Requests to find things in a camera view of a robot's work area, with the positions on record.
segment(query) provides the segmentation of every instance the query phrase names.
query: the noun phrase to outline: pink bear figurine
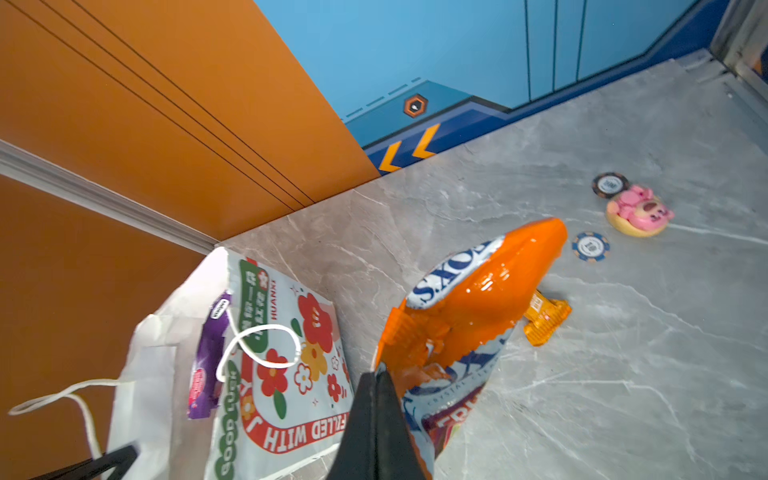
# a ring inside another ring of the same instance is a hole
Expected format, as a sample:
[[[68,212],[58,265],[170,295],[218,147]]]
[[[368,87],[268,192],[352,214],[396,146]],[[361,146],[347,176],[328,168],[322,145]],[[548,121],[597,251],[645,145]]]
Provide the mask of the pink bear figurine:
[[[618,215],[644,232],[660,232],[674,218],[674,212],[654,197],[654,191],[640,185],[614,197],[608,203],[607,213]]]

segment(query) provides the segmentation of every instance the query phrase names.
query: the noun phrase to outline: yellow chevron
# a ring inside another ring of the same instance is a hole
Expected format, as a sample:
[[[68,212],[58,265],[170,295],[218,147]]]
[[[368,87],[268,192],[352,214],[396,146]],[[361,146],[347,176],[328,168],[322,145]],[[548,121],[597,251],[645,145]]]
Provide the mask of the yellow chevron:
[[[395,144],[389,145],[389,148],[386,149],[384,160],[382,160],[382,164],[379,165],[379,170],[385,171],[385,172],[393,172],[396,170],[400,170],[400,167],[396,167],[392,165],[392,160],[395,158],[395,155],[397,154],[397,149],[400,148],[401,143],[402,143],[402,140]]]
[[[416,145],[416,149],[412,153],[414,157],[430,158],[432,155],[434,155],[431,151],[427,151],[427,147],[429,146],[429,142],[432,141],[432,138],[437,133],[438,128],[440,128],[440,124],[432,125],[430,128],[427,128],[427,130],[422,135],[422,139],[419,140],[419,144]]]

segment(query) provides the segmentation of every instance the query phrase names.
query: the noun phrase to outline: white rope handle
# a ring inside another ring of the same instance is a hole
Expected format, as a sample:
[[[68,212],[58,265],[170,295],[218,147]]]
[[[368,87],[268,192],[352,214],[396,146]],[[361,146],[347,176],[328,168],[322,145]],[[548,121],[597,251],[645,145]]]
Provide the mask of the white rope handle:
[[[56,400],[68,398],[74,400],[80,407],[80,411],[83,414],[83,422],[85,423],[85,436],[88,438],[88,449],[91,450],[91,457],[95,460],[101,457],[101,447],[98,444],[98,438],[96,437],[96,428],[94,426],[94,417],[91,414],[91,410],[88,409],[88,405],[85,401],[74,395],[73,392],[79,389],[84,389],[87,386],[118,386],[122,382],[113,379],[96,379],[86,380],[85,382],[75,383],[61,390],[59,393],[52,395],[46,395],[38,397],[37,399],[27,400],[26,402],[17,405],[8,411],[9,415],[22,415],[33,410],[40,409],[48,404],[55,402]]]
[[[234,332],[237,332],[237,329],[235,328],[232,320],[232,316],[230,315],[230,326],[232,327],[232,330]],[[268,360],[264,360],[259,358],[256,353],[250,349],[250,347],[243,341],[243,338],[249,335],[253,335],[257,332],[263,332],[264,330],[282,330],[284,332],[288,332],[290,334],[291,339],[293,340],[293,343],[296,347],[296,355],[293,357],[292,362],[286,362],[286,363],[275,363],[270,362]],[[219,361],[219,365],[216,367],[216,380],[219,382],[226,382],[227,376],[224,375],[224,364],[227,363],[227,360],[232,353],[232,349],[235,348],[237,344],[240,344],[241,347],[243,347],[243,351],[253,359],[254,362],[258,363],[259,365],[265,366],[268,369],[287,369],[288,367],[294,366],[299,362],[299,357],[301,355],[301,340],[299,340],[299,336],[296,335],[296,333],[284,325],[278,325],[275,323],[268,323],[266,325],[259,325],[259,326],[252,326],[248,329],[243,330],[242,332],[239,332],[235,335],[235,337],[232,339],[229,345],[227,345],[227,348],[224,350],[224,354],[221,356],[221,361]]]
[[[232,315],[229,315],[229,319],[230,319],[230,327],[232,328],[232,331],[236,333],[236,335],[232,339],[230,344],[227,345],[227,348],[224,350],[224,353],[221,356],[221,361],[219,361],[219,365],[216,367],[216,378],[220,382],[227,381],[227,376],[223,374],[222,370],[223,370],[224,364],[227,362],[227,357],[232,353],[232,349],[237,344],[240,344],[240,346],[243,347],[243,351],[250,358],[252,358],[254,362],[260,365],[263,365],[268,369],[286,369],[288,367],[296,365],[299,362],[299,357],[301,355],[301,340],[299,340],[299,336],[296,335],[296,333],[292,329],[284,325],[268,323],[266,325],[254,326],[238,333],[237,328],[234,325],[234,320],[232,318]],[[252,335],[257,332],[263,332],[264,330],[282,330],[290,334],[290,337],[293,340],[293,344],[296,347],[296,355],[293,357],[292,362],[276,363],[276,362],[270,362],[268,360],[261,359],[243,341],[244,337]],[[101,447],[98,443],[98,438],[96,437],[94,417],[91,414],[91,410],[88,408],[88,405],[85,403],[85,401],[81,397],[75,395],[73,392],[76,392],[79,389],[84,389],[87,386],[118,386],[122,383],[123,382],[120,380],[113,380],[113,379],[86,380],[85,382],[75,383],[74,385],[71,385],[66,389],[61,390],[59,393],[38,397],[37,399],[27,400],[26,402],[10,409],[8,411],[8,414],[22,415],[24,413],[32,412],[33,410],[40,409],[46,405],[49,405],[55,402],[56,400],[63,399],[63,398],[68,398],[73,400],[75,403],[78,404],[78,407],[80,407],[80,411],[82,412],[83,422],[85,424],[85,436],[88,438],[88,448],[91,450],[91,457],[95,460],[96,458],[101,457]]]

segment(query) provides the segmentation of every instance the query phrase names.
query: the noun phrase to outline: red flower print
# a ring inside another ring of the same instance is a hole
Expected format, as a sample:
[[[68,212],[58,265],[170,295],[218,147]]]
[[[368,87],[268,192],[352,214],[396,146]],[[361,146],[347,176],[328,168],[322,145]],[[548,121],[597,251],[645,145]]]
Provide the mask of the red flower print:
[[[328,395],[333,397],[334,402],[338,402],[341,393],[341,385],[339,385],[339,383],[336,381],[336,376],[328,375]]]
[[[344,370],[344,376],[346,377],[346,382],[350,383],[349,381],[349,371],[346,369],[346,362],[341,362],[341,368]]]
[[[299,297],[299,311],[304,318],[304,336],[308,343],[320,345],[325,353],[333,349],[333,324],[327,312],[320,309],[312,293]]]
[[[284,356],[277,355],[277,350],[270,349],[266,353],[267,362],[286,363],[288,360]],[[262,379],[261,392],[265,396],[272,396],[277,390],[284,393],[288,390],[288,380],[286,380],[286,369],[268,369],[263,365],[256,367],[256,374]]]

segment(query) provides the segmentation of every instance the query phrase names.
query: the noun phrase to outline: orange plastic toy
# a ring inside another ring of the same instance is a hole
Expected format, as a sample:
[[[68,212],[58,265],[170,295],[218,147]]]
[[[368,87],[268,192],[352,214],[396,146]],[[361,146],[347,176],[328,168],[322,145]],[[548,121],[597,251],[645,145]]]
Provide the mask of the orange plastic toy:
[[[568,302],[549,300],[536,290],[531,298],[531,305],[525,310],[525,318],[529,321],[523,329],[525,336],[531,345],[542,346],[570,314],[571,306]]]

